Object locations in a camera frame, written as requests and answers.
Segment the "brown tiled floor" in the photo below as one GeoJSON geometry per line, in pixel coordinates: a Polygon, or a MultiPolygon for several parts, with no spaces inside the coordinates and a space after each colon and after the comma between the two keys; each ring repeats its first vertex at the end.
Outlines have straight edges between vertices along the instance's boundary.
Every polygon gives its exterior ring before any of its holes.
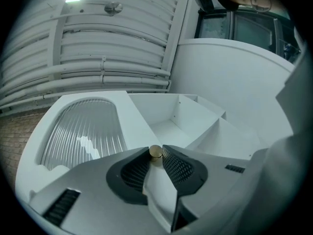
{"type": "Polygon", "coordinates": [[[24,147],[47,110],[44,108],[0,117],[0,163],[13,189],[24,147]]]}

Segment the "white corrugated panel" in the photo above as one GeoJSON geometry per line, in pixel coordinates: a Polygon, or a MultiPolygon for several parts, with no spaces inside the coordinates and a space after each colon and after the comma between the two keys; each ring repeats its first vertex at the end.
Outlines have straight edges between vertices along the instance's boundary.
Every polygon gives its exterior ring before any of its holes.
{"type": "Polygon", "coordinates": [[[187,0],[64,1],[33,0],[18,18],[0,59],[0,109],[46,93],[123,88],[160,92],[170,85],[170,55],[176,50],[187,0]],[[110,17],[104,8],[112,1],[120,2],[123,10],[110,17]],[[68,66],[63,71],[59,65],[68,66]],[[54,80],[97,75],[126,80],[114,84],[71,83],[51,90],[54,80]],[[142,80],[127,83],[127,77],[142,80]],[[167,83],[155,85],[151,79],[167,83]]]}

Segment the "eyeglasses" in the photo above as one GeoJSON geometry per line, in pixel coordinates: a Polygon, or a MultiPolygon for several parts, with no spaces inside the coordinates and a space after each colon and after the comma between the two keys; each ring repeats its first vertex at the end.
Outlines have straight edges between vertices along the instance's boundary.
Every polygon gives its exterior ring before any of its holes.
{"type": "Polygon", "coordinates": [[[251,6],[258,12],[267,12],[271,9],[272,3],[270,0],[250,0],[251,6]]]}

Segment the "white louvered wall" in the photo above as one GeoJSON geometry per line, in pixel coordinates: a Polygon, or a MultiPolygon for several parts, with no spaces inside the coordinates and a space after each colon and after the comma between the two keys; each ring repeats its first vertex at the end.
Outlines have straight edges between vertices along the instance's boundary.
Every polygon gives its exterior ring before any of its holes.
{"type": "Polygon", "coordinates": [[[187,0],[64,1],[33,0],[18,18],[0,60],[3,112],[78,91],[168,91],[187,0]],[[111,1],[123,5],[113,17],[111,1]]]}

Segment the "black slot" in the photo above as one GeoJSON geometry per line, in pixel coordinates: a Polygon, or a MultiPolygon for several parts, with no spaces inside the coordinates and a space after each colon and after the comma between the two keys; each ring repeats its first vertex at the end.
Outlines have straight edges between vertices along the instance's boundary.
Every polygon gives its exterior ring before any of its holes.
{"type": "Polygon", "coordinates": [[[60,226],[79,195],[80,193],[75,190],[65,190],[43,217],[50,223],[60,226]]]}
{"type": "Polygon", "coordinates": [[[235,172],[238,172],[238,173],[243,173],[245,171],[245,168],[242,168],[242,167],[239,167],[239,166],[235,166],[235,165],[231,165],[231,164],[226,165],[225,169],[232,170],[232,171],[235,171],[235,172]]]}

